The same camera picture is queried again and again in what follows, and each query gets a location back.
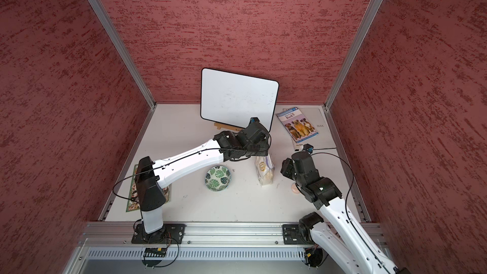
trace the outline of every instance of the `small round object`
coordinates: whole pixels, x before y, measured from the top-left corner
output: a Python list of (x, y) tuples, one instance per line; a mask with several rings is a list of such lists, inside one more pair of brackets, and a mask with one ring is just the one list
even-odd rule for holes
[(293, 183), (293, 185), (291, 185), (291, 191), (293, 191), (295, 194), (300, 193), (300, 190), (296, 187), (296, 183)]
[(221, 191), (228, 187), (232, 180), (230, 170), (225, 166), (217, 165), (208, 170), (208, 173), (204, 175), (204, 184), (209, 190), (214, 192)]

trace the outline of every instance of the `vented metal panel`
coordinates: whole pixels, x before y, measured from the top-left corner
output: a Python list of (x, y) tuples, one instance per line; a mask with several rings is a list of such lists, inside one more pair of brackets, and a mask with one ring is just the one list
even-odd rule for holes
[[(140, 260), (145, 248), (90, 248), (86, 259)], [(173, 260), (177, 247), (170, 247), (166, 257), (146, 257), (147, 260)], [(302, 260), (304, 250), (289, 248), (180, 248), (178, 260)]]

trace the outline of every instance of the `metal extrusion bar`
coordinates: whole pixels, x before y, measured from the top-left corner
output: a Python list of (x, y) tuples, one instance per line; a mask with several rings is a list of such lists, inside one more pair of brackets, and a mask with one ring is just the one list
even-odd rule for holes
[[(150, 109), (150, 111), (147, 115), (147, 118), (144, 121), (144, 124), (142, 125), (142, 128), (140, 129), (139, 134), (137, 135), (137, 139), (135, 139), (135, 143), (133, 144), (132, 149), (130, 150), (129, 156), (125, 160), (125, 163), (122, 167), (122, 170), (120, 171), (120, 173), (118, 175), (116, 182), (119, 182), (120, 180), (125, 178), (125, 174), (127, 173), (127, 171), (129, 169), (131, 169), (133, 157), (135, 157), (135, 153), (137, 152), (137, 149), (139, 148), (140, 142), (142, 141), (142, 138), (144, 137), (144, 134), (147, 130), (147, 127), (149, 126), (150, 120), (152, 119), (152, 116), (154, 115), (155, 108), (156, 107), (152, 107)], [(115, 186), (114, 191), (118, 192), (121, 185), (122, 185), (122, 183), (119, 183), (117, 186)], [(108, 211), (109, 211), (114, 200), (115, 200), (115, 195), (112, 192), (110, 192), (110, 195), (108, 196), (107, 202), (105, 202), (105, 206), (103, 207), (103, 209), (100, 213), (100, 216), (98, 217), (98, 220), (100, 220), (100, 221), (105, 220), (107, 213), (108, 213)]]
[[(338, 135), (337, 127), (335, 126), (335, 123), (333, 122), (333, 118), (332, 118), (332, 115), (330, 113), (330, 110), (328, 110), (328, 108), (324, 107), (323, 111), (325, 112), (326, 122), (328, 124), (328, 128), (330, 128), (330, 132), (332, 134), (333, 141), (335, 142), (335, 144), (337, 146), (338, 156), (350, 164), (350, 161), (348, 161), (348, 158), (347, 158), (347, 154), (345, 153), (345, 149), (343, 148), (343, 145), (341, 143), (340, 136)], [(345, 172), (345, 177), (347, 178), (348, 184), (352, 184), (352, 179), (353, 179), (352, 171), (344, 163), (342, 163), (341, 166), (343, 167), (343, 171)], [(354, 182), (354, 184), (352, 186), (351, 192), (352, 192), (352, 196), (355, 197), (355, 199), (357, 199), (358, 203), (360, 204), (360, 207), (362, 208), (362, 213), (365, 217), (365, 221), (371, 222), (372, 221), (371, 217), (369, 215), (369, 212), (367, 211), (367, 207), (365, 206), (364, 200), (362, 198), (362, 194), (360, 193), (360, 190), (358, 189), (358, 185), (357, 185), (356, 181)]]
[[(184, 223), (186, 229), (181, 247), (286, 247), (283, 224), (289, 222), (168, 222)], [(387, 247), (378, 223), (362, 223), (365, 231), (379, 247)], [(89, 222), (79, 245), (89, 247), (144, 247), (132, 244), (133, 222)]]
[(350, 45), (350, 49), (348, 50), (347, 55), (345, 56), (345, 60), (341, 66), (341, 69), (338, 72), (338, 76), (333, 82), (333, 86), (330, 91), (330, 94), (326, 98), (325, 101), (326, 107), (330, 108), (333, 101), (335, 100), (335, 97), (337, 96), (338, 91), (341, 85), (343, 84), (345, 77), (347, 76), (348, 70), (350, 69), (350, 66), (353, 63), (355, 56), (357, 55), (357, 52), (360, 49), (360, 46), (362, 45), (362, 42), (364, 41), (364, 38), (367, 35), (367, 32), (369, 31), (372, 21), (374, 20), (374, 17), (377, 14), (377, 11), (379, 10), (382, 1), (383, 0), (370, 0), (369, 5), (365, 10), (365, 14), (362, 18), (362, 21), (358, 26), (357, 33), (355, 34), (354, 40), (352, 41), (352, 44)]
[(92, 6), (95, 14), (98, 16), (98, 19), (100, 20), (101, 24), (105, 28), (108, 36), (113, 42), (113, 45), (115, 46), (118, 53), (120, 54), (120, 57), (124, 61), (125, 66), (127, 66), (127, 69), (132, 75), (135, 83), (137, 84), (138, 88), (142, 92), (147, 103), (151, 108), (155, 108), (154, 97), (152, 96), (146, 84), (144, 83), (144, 80), (140, 76), (140, 73), (137, 70), (137, 66), (135, 65), (132, 58), (130, 57), (129, 51), (125, 47), (122, 38), (120, 37), (117, 30), (115, 29), (115, 26), (113, 25), (110, 16), (108, 15), (107, 11), (103, 7), (103, 4), (101, 3), (101, 0), (88, 0), (88, 2)]

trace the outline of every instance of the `black mounting plate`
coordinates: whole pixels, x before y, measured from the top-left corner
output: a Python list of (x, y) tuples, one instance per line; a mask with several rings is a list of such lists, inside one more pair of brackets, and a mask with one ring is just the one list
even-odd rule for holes
[(315, 244), (313, 241), (304, 241), (297, 224), (283, 224), (283, 238), (284, 244)]
[[(142, 239), (142, 235), (146, 235), (145, 231), (142, 229), (144, 228), (143, 223), (139, 223), (135, 227), (135, 232), (133, 233), (132, 236), (132, 244), (147, 244), (146, 240)], [(164, 236), (163, 237), (172, 237), (172, 241), (177, 241), (177, 243), (181, 244), (181, 241), (183, 241), (184, 237), (184, 230), (186, 228), (186, 224), (181, 224), (181, 223), (165, 223), (164, 228), (166, 229), (164, 231)], [(163, 241), (163, 244), (166, 244), (169, 242), (169, 239), (165, 239)]]

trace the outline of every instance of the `red textured wall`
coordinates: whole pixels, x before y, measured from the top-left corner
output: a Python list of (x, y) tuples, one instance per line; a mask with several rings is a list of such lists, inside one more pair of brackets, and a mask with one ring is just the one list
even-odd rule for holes
[(276, 80), (321, 102), (369, 0), (102, 0), (159, 102), (199, 101), (201, 69)]
[(384, 0), (332, 106), (412, 273), (487, 272), (487, 0)]
[(0, 17), (0, 272), (59, 273), (149, 108), (87, 0)]

